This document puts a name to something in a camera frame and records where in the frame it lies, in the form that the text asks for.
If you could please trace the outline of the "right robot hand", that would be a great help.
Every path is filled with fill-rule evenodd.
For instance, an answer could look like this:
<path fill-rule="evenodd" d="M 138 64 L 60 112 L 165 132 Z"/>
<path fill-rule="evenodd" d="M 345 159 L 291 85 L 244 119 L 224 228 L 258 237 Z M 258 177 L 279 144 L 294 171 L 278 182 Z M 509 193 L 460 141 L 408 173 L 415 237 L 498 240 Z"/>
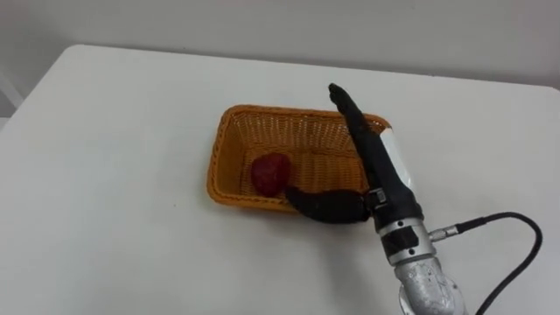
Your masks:
<path fill-rule="evenodd" d="M 374 220 L 377 229 L 408 218 L 422 219 L 422 208 L 412 190 L 399 178 L 381 135 L 374 132 L 348 92 L 332 83 L 329 96 L 344 116 L 367 179 L 367 190 L 304 192 L 289 185 L 285 196 L 303 216 L 327 224 L 354 224 Z"/>

